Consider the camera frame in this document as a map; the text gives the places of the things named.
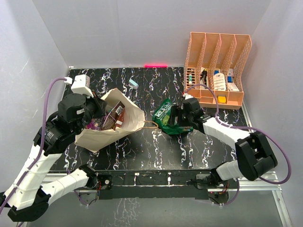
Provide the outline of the green chips bag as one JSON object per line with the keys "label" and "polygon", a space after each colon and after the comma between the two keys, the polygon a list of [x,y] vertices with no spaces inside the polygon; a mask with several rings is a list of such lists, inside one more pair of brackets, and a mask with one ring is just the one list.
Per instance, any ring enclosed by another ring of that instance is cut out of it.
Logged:
{"label": "green chips bag", "polygon": [[180,134],[187,134],[193,131],[193,127],[190,126],[180,126],[179,124],[170,122],[173,110],[173,103],[169,98],[166,98],[159,108],[153,113],[152,120],[158,124],[159,129],[161,129],[165,134],[173,136]]}

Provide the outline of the brown paper bag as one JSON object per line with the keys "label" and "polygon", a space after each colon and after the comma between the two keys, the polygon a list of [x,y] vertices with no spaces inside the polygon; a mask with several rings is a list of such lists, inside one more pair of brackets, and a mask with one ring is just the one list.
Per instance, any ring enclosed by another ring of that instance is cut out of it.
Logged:
{"label": "brown paper bag", "polygon": [[123,120],[115,129],[93,130],[84,129],[81,134],[75,137],[74,144],[85,148],[93,153],[118,141],[119,139],[145,128],[144,111],[141,110],[134,102],[128,99],[119,89],[114,88],[102,96],[110,107],[122,102],[125,106]]}

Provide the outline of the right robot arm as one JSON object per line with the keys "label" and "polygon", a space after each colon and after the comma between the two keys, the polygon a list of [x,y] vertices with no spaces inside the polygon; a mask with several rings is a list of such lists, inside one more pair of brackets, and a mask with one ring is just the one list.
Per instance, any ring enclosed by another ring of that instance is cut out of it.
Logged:
{"label": "right robot arm", "polygon": [[196,178],[196,184],[207,183],[218,188],[233,178],[245,177],[254,181],[277,166],[277,159],[261,132],[248,132],[233,126],[224,126],[217,118],[203,112],[198,101],[191,97],[181,105],[173,105],[169,123],[193,129],[217,138],[235,150],[237,159],[213,168],[203,179]]}

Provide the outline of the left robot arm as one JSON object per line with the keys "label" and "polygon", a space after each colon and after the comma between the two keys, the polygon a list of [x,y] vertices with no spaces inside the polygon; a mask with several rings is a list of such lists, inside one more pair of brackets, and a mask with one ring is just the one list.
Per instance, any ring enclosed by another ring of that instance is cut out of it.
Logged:
{"label": "left robot arm", "polygon": [[0,207],[9,208],[8,216],[13,222],[35,221],[62,196],[78,188],[96,187],[98,174],[88,165],[82,165],[53,182],[43,184],[43,181],[53,164],[91,120],[105,115],[106,105],[106,101],[96,94],[86,97],[73,93],[59,102],[58,110],[49,116],[35,136],[18,177],[0,194]]}

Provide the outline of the purple snack packet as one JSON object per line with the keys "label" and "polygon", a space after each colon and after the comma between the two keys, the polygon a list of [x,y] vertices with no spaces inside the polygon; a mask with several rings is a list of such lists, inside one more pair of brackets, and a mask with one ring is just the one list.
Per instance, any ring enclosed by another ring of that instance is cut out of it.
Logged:
{"label": "purple snack packet", "polygon": [[100,131],[104,124],[103,118],[92,119],[91,122],[85,127],[85,129]]}

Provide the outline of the red brown snack box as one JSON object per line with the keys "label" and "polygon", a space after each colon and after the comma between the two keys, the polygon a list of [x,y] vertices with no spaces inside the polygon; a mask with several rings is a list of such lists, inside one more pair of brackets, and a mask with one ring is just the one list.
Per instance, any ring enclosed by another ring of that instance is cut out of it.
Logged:
{"label": "red brown snack box", "polygon": [[115,130],[117,127],[117,124],[121,121],[119,120],[120,115],[125,110],[125,105],[119,101],[108,113],[108,115],[105,118],[105,121],[101,127],[101,130]]}

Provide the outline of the yellow sticky notes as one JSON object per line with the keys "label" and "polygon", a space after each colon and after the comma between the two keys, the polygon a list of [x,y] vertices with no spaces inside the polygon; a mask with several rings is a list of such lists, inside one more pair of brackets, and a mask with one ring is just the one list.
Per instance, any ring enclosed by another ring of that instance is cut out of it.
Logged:
{"label": "yellow sticky notes", "polygon": [[226,96],[218,96],[217,101],[220,104],[226,104],[227,103],[227,98],[226,98]]}

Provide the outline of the light blue stapler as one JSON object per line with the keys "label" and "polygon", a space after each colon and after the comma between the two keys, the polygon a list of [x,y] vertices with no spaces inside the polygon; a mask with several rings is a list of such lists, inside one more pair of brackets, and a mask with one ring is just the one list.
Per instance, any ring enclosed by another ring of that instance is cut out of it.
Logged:
{"label": "light blue stapler", "polygon": [[132,89],[137,89],[139,87],[139,85],[132,79],[129,80],[129,86],[132,88]]}

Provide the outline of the white labelled bottle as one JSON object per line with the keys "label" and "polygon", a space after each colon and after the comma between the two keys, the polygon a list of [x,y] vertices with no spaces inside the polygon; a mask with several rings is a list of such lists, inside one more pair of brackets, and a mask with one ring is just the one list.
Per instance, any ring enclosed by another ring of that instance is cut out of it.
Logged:
{"label": "white labelled bottle", "polygon": [[226,91],[226,81],[223,73],[213,75],[213,84],[215,90]]}

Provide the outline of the pink tape strip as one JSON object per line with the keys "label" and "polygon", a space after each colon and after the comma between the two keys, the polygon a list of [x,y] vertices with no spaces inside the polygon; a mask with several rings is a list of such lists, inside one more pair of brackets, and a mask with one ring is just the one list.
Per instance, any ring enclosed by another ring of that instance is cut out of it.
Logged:
{"label": "pink tape strip", "polygon": [[145,68],[166,68],[167,64],[160,64],[160,63],[150,63],[150,64],[145,64]]}

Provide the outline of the orange desk organizer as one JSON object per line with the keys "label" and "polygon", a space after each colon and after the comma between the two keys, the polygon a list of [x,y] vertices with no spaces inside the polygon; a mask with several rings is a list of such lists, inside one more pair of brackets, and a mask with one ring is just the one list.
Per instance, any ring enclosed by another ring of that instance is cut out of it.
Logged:
{"label": "orange desk organizer", "polygon": [[[184,65],[184,91],[202,107],[238,110],[244,98],[241,76],[252,41],[250,35],[191,32]],[[213,75],[223,73],[226,91],[214,89]],[[226,96],[220,104],[218,96]]]}

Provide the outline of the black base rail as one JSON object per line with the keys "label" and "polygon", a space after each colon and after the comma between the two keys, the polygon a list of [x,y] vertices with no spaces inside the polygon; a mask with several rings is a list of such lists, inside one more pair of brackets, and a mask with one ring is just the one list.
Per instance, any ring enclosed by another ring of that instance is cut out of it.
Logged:
{"label": "black base rail", "polygon": [[225,192],[215,185],[208,170],[110,170],[98,171],[100,200],[121,198],[209,199],[211,191]]}

